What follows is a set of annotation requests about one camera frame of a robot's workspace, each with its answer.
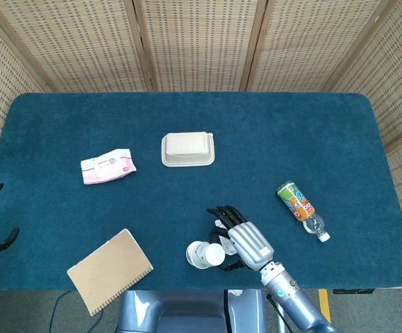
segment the pink package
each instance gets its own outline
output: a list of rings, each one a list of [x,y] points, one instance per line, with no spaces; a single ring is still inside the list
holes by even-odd
[[[115,149],[81,162],[83,184],[99,184],[136,171],[129,149]]]

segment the blue tabletop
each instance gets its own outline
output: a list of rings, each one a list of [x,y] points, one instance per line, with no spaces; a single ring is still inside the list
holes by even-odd
[[[168,168],[167,133],[213,133],[210,166]],[[129,148],[137,172],[84,185],[80,161]],[[320,243],[275,190],[293,180],[331,238]],[[260,288],[246,268],[185,259],[206,208],[233,205],[306,288],[402,286],[402,215],[369,101],[328,93],[24,94],[0,141],[0,288],[70,289],[66,271],[128,228],[154,266],[134,289]]]

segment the gray floor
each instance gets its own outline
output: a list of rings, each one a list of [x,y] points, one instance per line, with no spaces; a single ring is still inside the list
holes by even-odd
[[[48,332],[54,303],[62,293],[0,291],[0,332]],[[308,294],[318,304],[317,291],[309,290]],[[343,332],[402,333],[402,289],[378,289],[372,295],[333,295],[329,291],[329,303],[332,322]],[[119,301],[115,301],[92,332],[114,332],[118,316]],[[267,317],[268,332],[278,332],[276,314],[269,307]],[[96,319],[72,292],[59,302],[52,332],[84,333]]]

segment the bottle label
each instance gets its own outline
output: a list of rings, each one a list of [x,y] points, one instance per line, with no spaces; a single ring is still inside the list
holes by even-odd
[[[276,190],[298,221],[304,221],[315,213],[315,208],[299,191],[294,182],[287,182]]]

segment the notebook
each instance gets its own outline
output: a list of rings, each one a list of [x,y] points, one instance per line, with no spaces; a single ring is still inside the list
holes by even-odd
[[[67,273],[93,316],[152,270],[133,235],[123,229]]]

